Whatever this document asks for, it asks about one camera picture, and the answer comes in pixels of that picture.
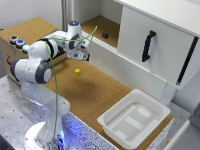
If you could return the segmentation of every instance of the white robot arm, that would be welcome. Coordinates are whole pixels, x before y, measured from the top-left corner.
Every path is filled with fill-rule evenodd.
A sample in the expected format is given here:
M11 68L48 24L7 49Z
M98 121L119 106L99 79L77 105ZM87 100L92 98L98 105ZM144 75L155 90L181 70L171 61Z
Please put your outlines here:
M89 54L89 41L81 39L82 30L80 23L71 21L68 24L67 33L56 31L43 37L30 46L28 49L28 59L12 61L10 70L16 80L22 83L22 94L30 101L43 105L48 109L46 111L45 124L35 137L38 149L49 150L52 148L56 119L56 94L42 85L49 82L52 75L51 67L47 62L50 58L47 46L52 58L57 55L58 46L60 46L68 53L68 57L84 60ZM65 98L58 96L58 108L56 135L59 139L57 139L56 147L60 150L66 150L67 142L61 136L61 132L63 132L62 115L69 112L70 103Z

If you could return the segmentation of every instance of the green cable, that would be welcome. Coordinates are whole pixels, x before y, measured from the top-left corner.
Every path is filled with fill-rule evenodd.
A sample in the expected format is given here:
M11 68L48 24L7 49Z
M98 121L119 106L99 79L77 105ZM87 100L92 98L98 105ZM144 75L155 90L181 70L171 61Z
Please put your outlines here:
M94 31L88 35L87 37L83 38L83 39L80 39L80 40L64 40L64 39L58 39L58 38L48 38L49 40L51 39L55 39L55 40L62 40L62 41L82 41L84 39L88 39L90 36L92 36L91 40L90 40L90 50L91 50L91 45L92 45L92 39L94 37L94 33L96 32L97 30L97 26L95 27ZM51 60L51 65L53 66L53 72L54 72L54 76L55 76L55 84L56 84L56 121L55 121L55 129L54 129L54 137L53 137L53 147L52 147L52 150L54 148L54 143L55 143L55 136L56 136L56 127L57 127L57 117L58 117L58 88L57 88L57 77L56 77L56 71L55 71L55 67L54 67L54 63L53 63L53 60L51 58L51 53L50 53L50 50L48 48L48 45L47 45L47 42L45 41L45 44L46 44L46 48L47 48L47 51L49 53L49 58Z

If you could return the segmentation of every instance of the empty plastic tray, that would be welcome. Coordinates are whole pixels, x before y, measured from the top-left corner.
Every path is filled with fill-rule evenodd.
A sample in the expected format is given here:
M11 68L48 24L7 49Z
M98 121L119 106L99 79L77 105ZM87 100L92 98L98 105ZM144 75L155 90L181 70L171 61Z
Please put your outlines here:
M170 113L140 90L133 90L98 118L105 133L126 149L136 149Z

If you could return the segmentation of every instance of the black handle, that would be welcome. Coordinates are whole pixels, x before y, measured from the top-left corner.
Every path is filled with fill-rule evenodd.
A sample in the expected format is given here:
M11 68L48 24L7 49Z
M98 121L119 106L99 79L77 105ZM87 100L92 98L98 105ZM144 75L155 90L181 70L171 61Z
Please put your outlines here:
M145 62L150 58L150 56L148 55L148 52L149 52L149 47L150 47L150 44L151 44L151 38L154 37L154 36L156 36L156 32L150 31L149 35L147 36L147 39L145 41L144 51L143 51L143 54L142 54L142 62Z

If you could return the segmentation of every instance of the yellow cube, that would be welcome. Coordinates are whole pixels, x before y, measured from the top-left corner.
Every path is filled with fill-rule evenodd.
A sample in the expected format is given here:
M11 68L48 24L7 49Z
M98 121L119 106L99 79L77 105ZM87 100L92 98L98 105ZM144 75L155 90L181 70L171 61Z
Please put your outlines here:
M76 69L76 70L75 70L75 74L76 74L77 76L80 76L81 70L80 70L80 69Z

